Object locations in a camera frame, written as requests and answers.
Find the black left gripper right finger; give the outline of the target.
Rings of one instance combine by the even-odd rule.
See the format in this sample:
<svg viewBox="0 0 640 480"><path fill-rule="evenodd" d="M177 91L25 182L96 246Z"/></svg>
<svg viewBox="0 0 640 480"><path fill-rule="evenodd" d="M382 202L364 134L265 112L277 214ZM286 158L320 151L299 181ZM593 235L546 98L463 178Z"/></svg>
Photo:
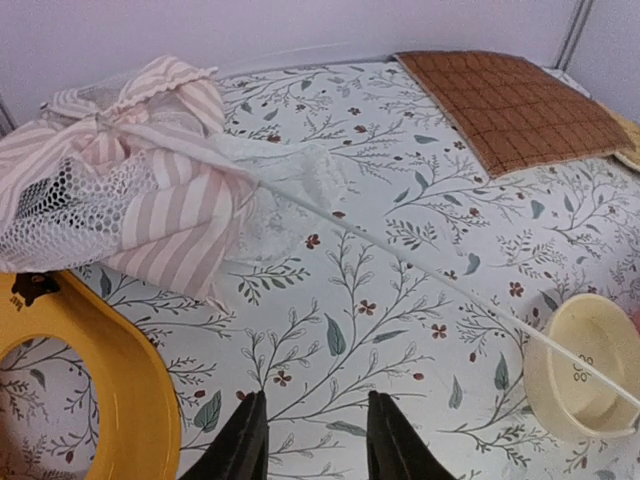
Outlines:
<svg viewBox="0 0 640 480"><path fill-rule="evenodd" d="M368 394L366 444L371 480L455 480L389 394Z"/></svg>

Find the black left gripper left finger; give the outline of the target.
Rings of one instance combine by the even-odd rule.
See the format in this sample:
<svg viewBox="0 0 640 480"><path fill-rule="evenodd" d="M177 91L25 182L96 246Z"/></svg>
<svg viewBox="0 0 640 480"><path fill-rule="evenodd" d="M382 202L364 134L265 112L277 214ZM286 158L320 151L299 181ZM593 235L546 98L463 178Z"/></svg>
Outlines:
<svg viewBox="0 0 640 480"><path fill-rule="evenodd" d="M265 480L268 443L266 396L249 393L180 480Z"/></svg>

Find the pink striped pet tent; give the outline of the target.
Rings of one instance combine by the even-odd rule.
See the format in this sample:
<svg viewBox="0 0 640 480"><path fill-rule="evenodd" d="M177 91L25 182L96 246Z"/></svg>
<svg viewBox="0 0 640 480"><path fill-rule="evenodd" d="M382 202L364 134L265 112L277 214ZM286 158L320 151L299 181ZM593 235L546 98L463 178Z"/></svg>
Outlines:
<svg viewBox="0 0 640 480"><path fill-rule="evenodd" d="M347 190L325 147L224 126L214 70L171 55L56 93L1 142L2 270L100 262L219 305L223 263L287 256Z"/></svg>

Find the white tent pole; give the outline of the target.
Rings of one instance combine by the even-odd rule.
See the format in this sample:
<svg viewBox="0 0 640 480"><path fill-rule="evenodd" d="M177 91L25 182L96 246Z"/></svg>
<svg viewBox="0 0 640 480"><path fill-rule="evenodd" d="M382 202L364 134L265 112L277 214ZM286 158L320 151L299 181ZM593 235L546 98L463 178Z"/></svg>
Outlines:
<svg viewBox="0 0 640 480"><path fill-rule="evenodd" d="M277 183L273 181L269 182L263 173L246 169L240 165L241 162L247 162L252 158L285 157L287 155L291 155L297 148L295 145L278 145L266 141L242 139L228 134L215 134L205 139L189 131L174 129L167 126L149 126L145 124L117 125L106 119L106 117L101 114L97 114L95 119L98 125L103 128L139 137L156 146L174 150L220 170L226 169L229 171L233 170L240 172L241 175L245 176L256 186L315 214L331 224L353 233L362 240L389 253L395 258L414 265L422 272L441 282L443 285L455 290L457 293L465 296L469 300L490 309L498 316L521 329L531 338L543 343L545 347L562 355L566 360L583 367L592 374L593 378L597 379L598 382L606 387L614 390L628 403L634 406L639 405L639 399L634 394L619 385L607 374L601 372L594 366L588 365L585 361L579 359L576 354L570 352L567 348L561 346L559 343L552 340L541 331L528 325L515 315L493 305L491 302L481 298L478 294L465 289L456 284L456 282L446 278L443 274L437 272L436 269L428 262L387 244L383 240L364 231L363 229L334 216L332 213L320 208L315 203L294 195L292 192L277 185Z"/></svg>

